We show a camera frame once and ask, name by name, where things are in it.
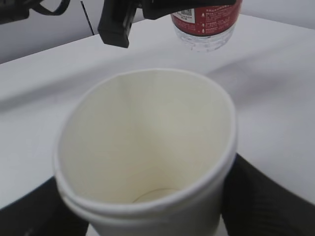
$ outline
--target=clear plastic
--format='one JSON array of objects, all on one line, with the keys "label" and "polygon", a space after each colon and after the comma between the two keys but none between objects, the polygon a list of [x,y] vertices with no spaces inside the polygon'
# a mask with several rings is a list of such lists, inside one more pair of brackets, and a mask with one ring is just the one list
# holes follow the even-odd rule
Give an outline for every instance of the clear plastic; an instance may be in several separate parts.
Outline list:
[{"label": "clear plastic", "polygon": [[203,37],[187,34],[176,26],[174,26],[174,28],[179,39],[190,47],[191,50],[197,52],[211,52],[224,46],[229,41],[233,34],[235,24],[222,33]]}]

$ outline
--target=tabletop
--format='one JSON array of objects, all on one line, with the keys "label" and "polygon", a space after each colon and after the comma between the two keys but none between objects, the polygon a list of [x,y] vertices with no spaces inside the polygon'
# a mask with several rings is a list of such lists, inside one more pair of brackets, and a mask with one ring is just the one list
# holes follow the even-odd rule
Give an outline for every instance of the tabletop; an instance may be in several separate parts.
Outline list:
[{"label": "tabletop", "polygon": [[241,15],[224,47],[196,53],[167,16],[134,24],[129,38],[129,49],[96,35],[0,65],[0,208],[53,175],[56,135],[86,90],[151,67],[222,85],[238,112],[238,152],[315,204],[315,30]]}]

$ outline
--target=gray wall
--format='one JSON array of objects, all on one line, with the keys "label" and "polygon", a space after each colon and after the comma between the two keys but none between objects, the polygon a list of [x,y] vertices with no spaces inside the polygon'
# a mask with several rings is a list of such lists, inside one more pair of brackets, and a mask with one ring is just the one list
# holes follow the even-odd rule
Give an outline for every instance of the gray wall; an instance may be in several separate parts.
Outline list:
[{"label": "gray wall", "polygon": [[315,29],[315,0],[243,0],[242,13]]},{"label": "gray wall", "polygon": [[[53,10],[59,3],[45,0],[43,5]],[[71,0],[61,16],[43,16],[31,10],[26,20],[0,25],[0,63],[91,35],[79,0]]]}]

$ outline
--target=cup bottom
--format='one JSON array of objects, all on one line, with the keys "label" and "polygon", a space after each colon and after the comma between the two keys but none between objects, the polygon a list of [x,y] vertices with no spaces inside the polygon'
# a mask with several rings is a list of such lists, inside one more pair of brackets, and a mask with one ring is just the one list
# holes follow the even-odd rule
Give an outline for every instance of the cup bottom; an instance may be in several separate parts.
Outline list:
[{"label": "cup bottom", "polygon": [[148,193],[141,195],[136,200],[134,200],[133,203],[150,202],[150,201],[160,199],[160,198],[166,197],[168,195],[174,194],[178,191],[179,191],[178,189],[172,189],[172,188],[155,189],[155,190],[152,190]]}]

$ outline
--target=cup rim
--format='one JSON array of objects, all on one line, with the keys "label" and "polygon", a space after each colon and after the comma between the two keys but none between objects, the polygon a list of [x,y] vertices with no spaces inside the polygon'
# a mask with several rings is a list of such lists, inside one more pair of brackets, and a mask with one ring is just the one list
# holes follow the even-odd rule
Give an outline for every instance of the cup rim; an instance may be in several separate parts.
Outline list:
[{"label": "cup rim", "polygon": [[[114,204],[114,203],[104,203],[100,201],[89,200],[84,197],[78,196],[74,190],[71,189],[65,177],[63,176],[60,170],[60,161],[59,161],[59,147],[61,142],[61,137],[63,135],[63,131],[68,123],[71,121],[74,112],[82,105],[82,103],[86,100],[88,96],[90,96],[98,87],[107,83],[108,81],[115,79],[120,76],[135,74],[135,73],[144,73],[144,72],[180,72],[190,74],[195,78],[204,80],[208,82],[211,86],[213,86],[224,98],[227,108],[231,114],[231,129],[228,137],[228,142],[225,147],[224,152],[222,153],[221,158],[216,162],[216,164],[207,171],[201,178],[199,178],[195,183],[188,186],[185,189],[179,190],[176,193],[171,195],[144,203],[132,203],[132,204]],[[58,136],[57,142],[54,148],[53,153],[53,167],[55,172],[55,177],[57,181],[57,186],[62,198],[66,198],[68,201],[71,201],[76,207],[81,210],[94,212],[96,214],[111,214],[111,215],[139,215],[143,213],[157,213],[163,211],[165,208],[170,206],[175,206],[179,203],[182,203],[186,199],[193,197],[196,192],[201,192],[205,189],[209,183],[214,181],[217,176],[220,175],[220,172],[224,169],[230,169],[232,163],[234,161],[234,156],[231,152],[234,152],[236,149],[237,143],[237,118],[234,103],[230,97],[230,95],[215,81],[210,78],[200,75],[195,72],[190,72],[181,69],[169,69],[169,68],[150,68],[150,69],[142,69],[142,70],[133,70],[125,73],[116,74],[111,76],[100,83],[97,83],[91,89],[89,89],[80,99],[80,101],[76,104],[74,109],[70,112],[68,117],[66,118]]]}]

